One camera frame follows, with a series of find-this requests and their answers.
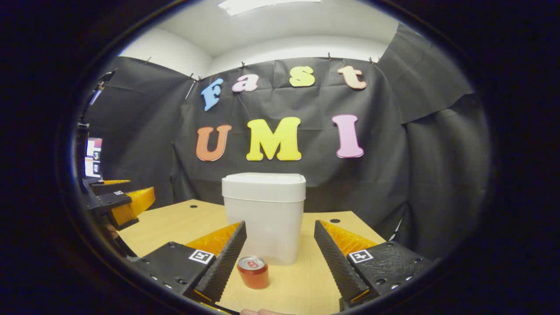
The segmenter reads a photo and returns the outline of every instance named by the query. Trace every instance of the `pink letter i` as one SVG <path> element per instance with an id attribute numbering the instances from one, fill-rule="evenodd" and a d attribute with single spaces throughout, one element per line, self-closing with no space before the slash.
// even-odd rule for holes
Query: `pink letter i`
<path id="1" fill-rule="evenodd" d="M 358 117 L 354 115 L 333 117 L 340 138 L 340 149 L 337 151 L 339 158 L 357 158 L 363 155 L 363 149 L 358 146 L 358 138 L 356 137 L 356 126 L 354 125 L 356 121 L 358 121 Z"/>

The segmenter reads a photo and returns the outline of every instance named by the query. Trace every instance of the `white wall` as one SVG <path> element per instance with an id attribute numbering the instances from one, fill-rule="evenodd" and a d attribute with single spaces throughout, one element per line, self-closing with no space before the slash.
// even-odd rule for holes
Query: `white wall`
<path id="1" fill-rule="evenodd" d="M 341 36 L 298 36 L 265 41 L 232 50 L 214 58 L 207 76 L 246 65 L 298 57 L 331 57 L 368 60 L 377 62 L 387 49 L 387 44 L 376 41 Z"/>
<path id="2" fill-rule="evenodd" d="M 132 57 L 159 64 L 187 76 L 194 73 L 206 77 L 212 57 L 188 40 L 168 31 L 154 28 L 128 45 L 120 56 Z"/>

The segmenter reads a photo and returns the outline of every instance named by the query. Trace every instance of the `white lid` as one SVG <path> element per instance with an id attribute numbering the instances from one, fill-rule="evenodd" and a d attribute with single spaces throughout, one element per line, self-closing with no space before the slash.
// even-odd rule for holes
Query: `white lid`
<path id="1" fill-rule="evenodd" d="M 222 178 L 226 198 L 300 202 L 305 200 L 305 177 L 299 174 L 240 173 Z"/>

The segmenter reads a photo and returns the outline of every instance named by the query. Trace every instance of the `foam letter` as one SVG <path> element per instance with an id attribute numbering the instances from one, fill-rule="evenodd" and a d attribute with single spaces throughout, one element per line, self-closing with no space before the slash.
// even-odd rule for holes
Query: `foam letter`
<path id="1" fill-rule="evenodd" d="M 344 81 L 346 82 L 346 84 L 353 89 L 361 90 L 361 89 L 365 89 L 367 86 L 367 83 L 358 80 L 358 75 L 362 75 L 362 71 L 354 70 L 352 66 L 346 66 L 340 68 L 338 70 L 338 73 L 342 73 L 342 76 L 344 76 Z"/>
<path id="2" fill-rule="evenodd" d="M 356 126 L 354 125 L 356 121 L 358 121 L 358 117 L 354 115 L 333 117 L 340 138 L 340 148 L 337 151 L 339 158 L 357 158 L 363 155 L 363 149 L 358 146 L 358 138 L 356 137 Z"/>
<path id="3" fill-rule="evenodd" d="M 197 157 L 203 161 L 216 161 L 221 158 L 226 149 L 227 132 L 231 130 L 228 124 L 216 128 L 218 131 L 218 144 L 212 152 L 208 151 L 208 138 L 214 128 L 202 127 L 198 130 Z"/>
<path id="4" fill-rule="evenodd" d="M 257 88 L 256 85 L 256 81 L 259 79 L 258 75 L 244 75 L 244 76 L 240 76 L 237 79 L 237 83 L 235 83 L 231 89 L 234 92 L 241 92 L 241 91 L 245 91 L 245 92 L 250 92 L 250 91 L 254 91 Z"/>
<path id="5" fill-rule="evenodd" d="M 292 86 L 310 86 L 315 82 L 311 67 L 294 67 L 290 70 L 290 84 Z"/>
<path id="6" fill-rule="evenodd" d="M 276 155 L 280 161 L 297 161 L 301 159 L 301 153 L 297 150 L 297 126 L 301 120 L 297 117 L 285 117 L 278 124 L 276 131 L 272 133 L 264 119 L 249 121 L 247 126 L 251 129 L 251 146 L 247 159 L 249 161 L 261 161 L 263 154 L 260 146 L 269 160 L 272 160 L 276 149 L 280 145 L 280 151 Z"/>
<path id="7" fill-rule="evenodd" d="M 214 96 L 218 96 L 220 94 L 221 90 L 219 84 L 222 83 L 223 79 L 219 78 L 218 80 L 212 82 L 212 84 L 208 85 L 208 87 L 206 87 L 206 89 L 202 90 L 202 92 L 200 93 L 204 96 L 204 102 L 206 103 L 206 106 L 204 107 L 205 112 L 208 109 L 212 108 L 219 101 L 219 98 L 216 98 Z"/>

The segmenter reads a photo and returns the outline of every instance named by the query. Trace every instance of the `computer monitor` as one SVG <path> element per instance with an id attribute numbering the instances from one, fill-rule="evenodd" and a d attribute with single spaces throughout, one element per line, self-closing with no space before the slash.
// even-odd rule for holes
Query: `computer monitor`
<path id="1" fill-rule="evenodd" d="M 88 138 L 86 147 L 86 176 L 101 178 L 101 138 Z"/>

